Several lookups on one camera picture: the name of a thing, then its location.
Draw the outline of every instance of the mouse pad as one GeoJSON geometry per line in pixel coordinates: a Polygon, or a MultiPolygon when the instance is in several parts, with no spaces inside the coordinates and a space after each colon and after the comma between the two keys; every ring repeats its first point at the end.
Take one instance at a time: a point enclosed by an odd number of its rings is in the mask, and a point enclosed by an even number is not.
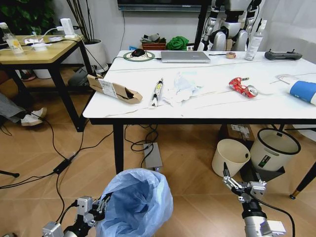
{"type": "Polygon", "coordinates": [[[133,57],[131,54],[132,52],[126,53],[123,55],[123,57],[125,58],[125,60],[132,61],[132,62],[146,62],[146,61],[153,60],[155,58],[155,55],[148,51],[146,51],[144,55],[139,56],[139,57],[133,57]]]}

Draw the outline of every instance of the remote controller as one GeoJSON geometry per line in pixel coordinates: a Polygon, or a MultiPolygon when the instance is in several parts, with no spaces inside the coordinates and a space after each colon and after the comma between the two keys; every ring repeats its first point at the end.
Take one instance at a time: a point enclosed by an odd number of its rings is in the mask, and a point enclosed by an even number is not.
{"type": "Polygon", "coordinates": [[[298,60],[303,55],[300,53],[294,52],[271,52],[271,49],[269,52],[265,53],[265,57],[269,60],[275,60],[275,59],[292,59],[292,60],[298,60]]]}

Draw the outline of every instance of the plastic bottle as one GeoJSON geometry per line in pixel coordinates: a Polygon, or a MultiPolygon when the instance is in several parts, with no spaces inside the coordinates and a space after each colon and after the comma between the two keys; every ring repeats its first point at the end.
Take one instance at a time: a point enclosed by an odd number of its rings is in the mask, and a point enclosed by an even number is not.
{"type": "Polygon", "coordinates": [[[9,27],[5,22],[0,23],[0,28],[3,31],[3,40],[5,40],[9,47],[11,48],[12,52],[15,54],[21,54],[24,53],[24,50],[22,49],[22,46],[18,39],[15,37],[14,34],[11,33],[9,27]]]}
{"type": "Polygon", "coordinates": [[[267,23],[266,20],[262,21],[258,31],[252,37],[252,39],[250,41],[250,44],[248,46],[248,50],[247,50],[245,59],[247,59],[247,60],[253,60],[254,59],[254,57],[255,57],[258,49],[259,49],[259,46],[261,44],[261,41],[262,41],[262,38],[263,38],[263,32],[264,32],[264,29],[266,27],[266,23],[267,23]]]}

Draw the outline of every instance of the silver laptop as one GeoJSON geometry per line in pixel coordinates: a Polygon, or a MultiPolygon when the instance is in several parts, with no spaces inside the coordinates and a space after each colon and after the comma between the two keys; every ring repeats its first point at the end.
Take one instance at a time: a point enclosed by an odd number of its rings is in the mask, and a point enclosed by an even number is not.
{"type": "Polygon", "coordinates": [[[162,51],[163,63],[210,63],[211,60],[201,51],[162,51]]]}

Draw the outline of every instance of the television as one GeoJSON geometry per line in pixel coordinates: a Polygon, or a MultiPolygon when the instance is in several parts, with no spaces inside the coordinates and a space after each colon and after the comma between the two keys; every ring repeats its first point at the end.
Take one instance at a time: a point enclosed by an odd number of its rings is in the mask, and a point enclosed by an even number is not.
{"type": "Polygon", "coordinates": [[[202,1],[203,0],[118,0],[118,9],[121,11],[200,12],[202,1]]]}

